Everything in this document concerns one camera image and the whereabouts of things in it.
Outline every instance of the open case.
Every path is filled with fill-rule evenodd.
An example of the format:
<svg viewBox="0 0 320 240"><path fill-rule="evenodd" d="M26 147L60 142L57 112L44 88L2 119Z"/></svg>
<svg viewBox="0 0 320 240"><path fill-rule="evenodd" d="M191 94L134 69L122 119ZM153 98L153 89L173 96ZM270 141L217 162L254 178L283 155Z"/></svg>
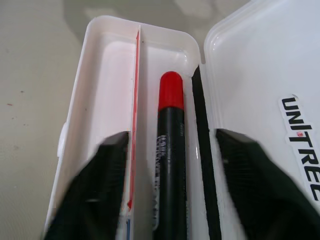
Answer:
<svg viewBox="0 0 320 240"><path fill-rule="evenodd" d="M59 139L45 225L98 144L131 131L136 133L130 144L135 154L129 154L135 167L128 168L126 186L133 167L134 207L121 214L131 212L130 239L152 238L159 84L168 71L183 79L189 239L245 238L219 161L216 128L259 141L319 211L320 192L311 185L320 183L305 171L301 159L306 154L299 151L320 156L319 9L317 0L252 1L209 31L205 64L197 42L185 32L111 16L93 19ZM286 113L283 99L298 106L299 126L310 127L292 128L293 115ZM306 134L312 145L290 141ZM130 198L130 187L125 191Z"/></svg>

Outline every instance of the beige surface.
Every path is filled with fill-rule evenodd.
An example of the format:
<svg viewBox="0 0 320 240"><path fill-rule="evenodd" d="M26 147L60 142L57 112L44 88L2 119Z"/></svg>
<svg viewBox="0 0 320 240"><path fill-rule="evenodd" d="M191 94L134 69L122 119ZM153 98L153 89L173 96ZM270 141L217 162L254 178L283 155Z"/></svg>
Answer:
<svg viewBox="0 0 320 240"><path fill-rule="evenodd" d="M88 22L209 29L248 0L0 0L0 239L39 239Z"/></svg>

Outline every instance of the black foam strip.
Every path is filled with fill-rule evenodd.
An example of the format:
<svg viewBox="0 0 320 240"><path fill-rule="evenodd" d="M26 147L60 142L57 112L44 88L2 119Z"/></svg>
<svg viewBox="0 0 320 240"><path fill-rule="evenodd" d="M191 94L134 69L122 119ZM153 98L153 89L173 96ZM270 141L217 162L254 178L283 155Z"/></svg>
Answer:
<svg viewBox="0 0 320 240"><path fill-rule="evenodd" d="M209 236L210 240L221 240L222 235L220 228L214 166L211 154L209 125L199 66L195 70L192 77L192 91L199 139L204 200Z"/></svg>

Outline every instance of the case lid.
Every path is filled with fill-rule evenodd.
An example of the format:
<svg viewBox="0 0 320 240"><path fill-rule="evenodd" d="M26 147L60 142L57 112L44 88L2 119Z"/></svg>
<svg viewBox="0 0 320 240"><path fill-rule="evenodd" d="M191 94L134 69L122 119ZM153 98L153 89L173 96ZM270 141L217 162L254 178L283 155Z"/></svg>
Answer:
<svg viewBox="0 0 320 240"><path fill-rule="evenodd" d="M202 84L223 239L239 239L240 227L230 210L216 128L259 141L320 210L319 9L319 0L257 0L206 37Z"/></svg>

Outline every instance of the white sticker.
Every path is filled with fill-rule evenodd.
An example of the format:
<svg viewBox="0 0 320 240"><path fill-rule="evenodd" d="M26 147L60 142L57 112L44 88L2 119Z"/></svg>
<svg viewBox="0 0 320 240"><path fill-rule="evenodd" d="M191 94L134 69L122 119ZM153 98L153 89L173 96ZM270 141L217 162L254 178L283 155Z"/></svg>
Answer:
<svg viewBox="0 0 320 240"><path fill-rule="evenodd" d="M315 128L307 120L296 95L281 98L279 107L287 131L285 140L293 148L307 192L320 205L320 151Z"/></svg>
<svg viewBox="0 0 320 240"><path fill-rule="evenodd" d="M166 155L166 135L158 136L156 139L155 152L155 174L154 174L154 189L153 189L153 231L159 225L159 197L160 197L160 159Z"/></svg>

